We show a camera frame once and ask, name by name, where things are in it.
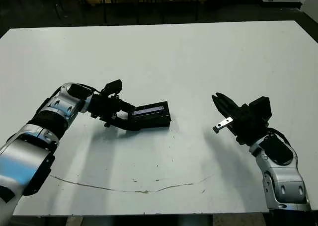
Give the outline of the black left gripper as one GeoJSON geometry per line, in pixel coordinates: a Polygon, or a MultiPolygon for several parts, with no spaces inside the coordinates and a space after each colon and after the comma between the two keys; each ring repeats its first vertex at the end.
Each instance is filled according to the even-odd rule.
{"type": "Polygon", "coordinates": [[[136,107],[119,98],[117,94],[112,97],[104,96],[102,94],[94,94],[90,101],[90,116],[92,118],[99,118],[105,122],[105,127],[115,126],[117,128],[127,131],[139,131],[140,128],[132,120],[133,111],[136,107]],[[117,116],[120,111],[129,111],[128,118],[123,119],[117,116]]]}

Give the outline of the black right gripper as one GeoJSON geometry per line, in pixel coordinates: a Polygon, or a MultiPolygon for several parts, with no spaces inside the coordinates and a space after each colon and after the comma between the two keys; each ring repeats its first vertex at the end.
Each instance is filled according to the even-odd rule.
{"type": "Polygon", "coordinates": [[[268,121],[271,118],[271,106],[268,103],[244,104],[241,107],[226,95],[217,92],[212,95],[217,110],[224,120],[213,127],[218,133],[227,127],[236,137],[240,145],[251,146],[267,133],[268,121]]]}

